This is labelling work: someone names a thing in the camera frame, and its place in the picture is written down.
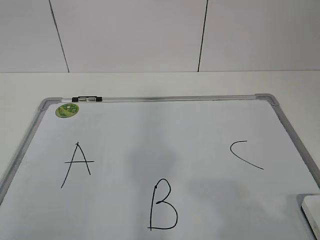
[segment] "gray corner piece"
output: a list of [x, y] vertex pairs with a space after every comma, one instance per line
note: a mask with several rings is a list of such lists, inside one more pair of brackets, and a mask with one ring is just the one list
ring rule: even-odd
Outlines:
[[268, 101], [272, 106], [279, 106], [279, 102], [277, 101], [276, 97], [270, 93], [256, 93], [256, 99], [258, 100], [265, 100]]
[[42, 100], [42, 102], [40, 103], [40, 106], [38, 107], [38, 110], [45, 111], [48, 109], [48, 107], [51, 104], [58, 104], [58, 103], [61, 103], [61, 101], [62, 101], [62, 97], [47, 97]]

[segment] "white eraser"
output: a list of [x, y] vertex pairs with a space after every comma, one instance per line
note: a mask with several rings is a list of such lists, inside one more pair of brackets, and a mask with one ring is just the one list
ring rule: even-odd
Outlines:
[[320, 195], [309, 195], [303, 199], [302, 209], [317, 240], [320, 240]]

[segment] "whiteboard surface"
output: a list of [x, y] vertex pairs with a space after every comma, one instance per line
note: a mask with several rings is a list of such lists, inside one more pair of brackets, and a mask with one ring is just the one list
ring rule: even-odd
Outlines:
[[[260, 100], [53, 104], [0, 207], [0, 239], [312, 239], [296, 195], [319, 192], [269, 103]], [[230, 152], [258, 165], [253, 167]], [[86, 165], [74, 163], [76, 143]], [[83, 161], [80, 151], [74, 161]], [[147, 227], [166, 178], [178, 212]], [[155, 192], [168, 192], [163, 182]], [[153, 208], [152, 225], [175, 213]]]

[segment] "white table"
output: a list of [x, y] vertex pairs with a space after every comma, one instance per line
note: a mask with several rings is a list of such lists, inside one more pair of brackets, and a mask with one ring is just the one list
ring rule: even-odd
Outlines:
[[[270, 93], [277, 98], [320, 167], [319, 92], [320, 71], [0, 73], [0, 175], [7, 168], [42, 99], [90, 95], [164, 97]], [[314, 197], [320, 203], [320, 195]]]

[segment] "green sticker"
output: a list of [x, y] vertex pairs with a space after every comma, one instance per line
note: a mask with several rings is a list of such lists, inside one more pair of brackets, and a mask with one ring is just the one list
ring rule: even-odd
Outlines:
[[70, 118], [79, 112], [78, 105], [74, 103], [63, 104], [55, 110], [55, 115], [59, 118]]

